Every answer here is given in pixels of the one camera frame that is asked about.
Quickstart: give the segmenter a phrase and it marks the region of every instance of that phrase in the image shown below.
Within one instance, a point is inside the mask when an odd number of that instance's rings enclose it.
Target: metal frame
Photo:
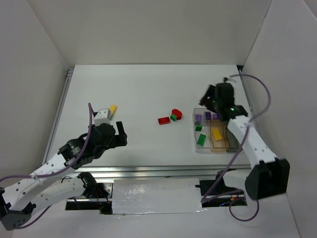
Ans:
[[[60,116],[61,116],[61,112],[63,111],[64,103],[65,103],[65,100],[66,100],[66,95],[67,95],[68,88],[69,88],[69,85],[70,85],[70,80],[71,80],[71,78],[73,76],[73,72],[74,72],[73,68],[70,68],[67,71],[66,78],[65,78],[65,83],[64,83],[64,87],[63,87],[63,91],[61,93],[61,98],[59,100],[57,112],[56,112],[56,115],[55,115],[53,127],[52,127],[51,134],[50,134],[50,137],[49,137],[48,145],[46,146],[46,150],[45,150],[45,154],[44,154],[44,157],[43,157],[42,165],[45,164],[46,161],[48,160],[48,154],[49,154],[52,142],[53,142],[53,140],[55,138],[55,134],[56,134],[56,131],[57,131],[59,119],[60,119]]]
[[[77,176],[81,172],[90,172],[97,182],[113,182],[115,179],[180,179],[188,177],[214,179],[225,166],[83,167],[70,174],[70,177]],[[232,168],[250,171],[250,165],[233,165]]]

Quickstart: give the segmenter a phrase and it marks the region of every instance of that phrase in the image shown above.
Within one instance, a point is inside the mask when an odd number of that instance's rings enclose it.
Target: white table surface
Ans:
[[[234,207],[238,216],[248,207]],[[228,207],[200,213],[99,215],[97,211],[65,211],[53,205],[34,225],[15,230],[12,238],[299,238],[287,197],[260,202],[258,216],[238,222]]]
[[[106,151],[87,167],[226,165],[229,154],[199,154],[194,148],[192,113],[209,84],[238,73],[235,65],[77,65],[49,158],[69,139],[87,132],[88,102],[95,111],[118,106],[128,145]],[[232,83],[236,103],[249,111],[239,78]],[[159,125],[177,108],[180,121]],[[242,152],[235,164],[249,164]]]

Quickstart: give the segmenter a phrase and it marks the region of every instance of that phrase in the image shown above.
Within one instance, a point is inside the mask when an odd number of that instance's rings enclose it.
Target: clear plastic tray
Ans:
[[[211,113],[211,120],[207,120],[204,117],[205,112],[210,112],[206,108],[195,108],[193,111],[193,130],[195,137],[195,151],[197,153],[233,153],[235,152],[235,148],[238,146],[238,141],[234,137],[234,135],[228,130],[228,128],[223,125],[219,120],[213,120],[213,112]],[[202,115],[202,120],[196,120],[195,115]],[[203,126],[201,131],[195,131],[196,126],[201,124]],[[211,133],[211,129],[218,128],[221,134],[221,140],[215,140]],[[203,146],[197,145],[197,141],[199,136],[203,134],[206,136],[205,142]],[[229,140],[226,136],[229,136],[231,145],[235,145],[234,148],[230,148]]]

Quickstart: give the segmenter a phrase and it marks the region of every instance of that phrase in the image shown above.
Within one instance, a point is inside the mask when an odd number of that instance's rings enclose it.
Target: yellow cube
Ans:
[[[221,140],[222,136],[218,128],[212,129],[213,136],[216,140]]]
[[[110,119],[111,119],[112,116],[113,116],[113,114],[114,114],[114,112],[115,112],[115,110],[117,110],[117,106],[116,106],[116,105],[111,105],[111,107],[109,108],[109,110],[111,111],[111,117],[110,117]]]

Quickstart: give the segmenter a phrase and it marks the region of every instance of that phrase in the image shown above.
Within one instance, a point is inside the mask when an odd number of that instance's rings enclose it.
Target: purple block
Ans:
[[[217,114],[217,113],[213,114],[212,119],[214,119],[214,120],[219,120],[218,114]]]
[[[203,115],[195,114],[195,120],[202,120],[202,119],[203,119]]]
[[[211,120],[211,112],[204,112],[205,120]]]

